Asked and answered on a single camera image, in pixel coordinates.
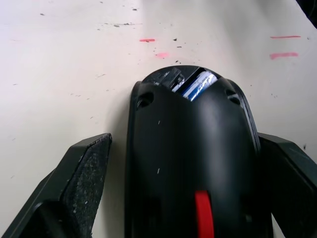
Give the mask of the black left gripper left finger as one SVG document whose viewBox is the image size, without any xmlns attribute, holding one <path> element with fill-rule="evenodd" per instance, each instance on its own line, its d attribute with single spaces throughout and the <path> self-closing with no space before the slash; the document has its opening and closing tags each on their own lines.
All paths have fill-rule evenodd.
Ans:
<svg viewBox="0 0 317 238">
<path fill-rule="evenodd" d="M 4 238 L 90 238 L 112 143 L 109 133 L 72 145 L 35 188 Z"/>
</svg>

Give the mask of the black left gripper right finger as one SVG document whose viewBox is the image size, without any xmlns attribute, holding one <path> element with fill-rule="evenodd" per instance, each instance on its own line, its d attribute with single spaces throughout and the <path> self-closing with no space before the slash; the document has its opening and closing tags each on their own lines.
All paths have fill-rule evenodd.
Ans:
<svg viewBox="0 0 317 238">
<path fill-rule="evenodd" d="M 317 236 L 317 165 L 294 142 L 261 133 L 270 211 L 286 238 Z"/>
</svg>

